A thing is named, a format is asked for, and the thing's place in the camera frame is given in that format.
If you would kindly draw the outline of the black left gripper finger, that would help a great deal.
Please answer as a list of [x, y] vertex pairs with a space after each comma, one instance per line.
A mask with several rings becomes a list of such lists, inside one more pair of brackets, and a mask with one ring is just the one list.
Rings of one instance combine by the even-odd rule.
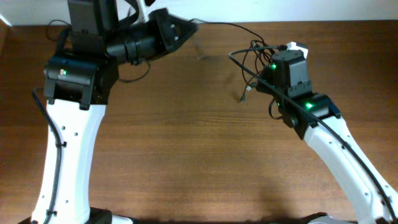
[[167, 33], [195, 33], [198, 27], [195, 23], [169, 14], [167, 16]]
[[183, 29], [181, 27], [172, 27], [170, 29], [171, 33], [171, 43], [169, 47], [170, 52], [174, 52], [178, 50], [191, 36], [194, 35], [194, 33], [198, 29], [196, 27], [192, 29]]

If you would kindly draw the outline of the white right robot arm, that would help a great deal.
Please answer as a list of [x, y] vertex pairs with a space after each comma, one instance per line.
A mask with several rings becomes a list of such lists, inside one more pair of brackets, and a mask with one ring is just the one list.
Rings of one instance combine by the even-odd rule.
[[256, 88], [274, 97], [283, 122], [326, 164], [358, 223], [397, 223], [397, 192], [356, 143], [330, 97], [313, 92], [301, 50], [273, 54]]

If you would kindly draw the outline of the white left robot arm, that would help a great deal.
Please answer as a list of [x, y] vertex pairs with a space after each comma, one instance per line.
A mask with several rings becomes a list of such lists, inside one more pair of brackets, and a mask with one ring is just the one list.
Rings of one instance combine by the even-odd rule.
[[70, 25], [62, 30], [44, 69], [40, 110], [49, 127], [39, 199], [27, 223], [134, 223], [94, 208], [89, 179], [97, 132], [118, 67], [150, 63], [178, 50], [198, 29], [165, 8], [119, 19], [115, 1], [69, 0]]

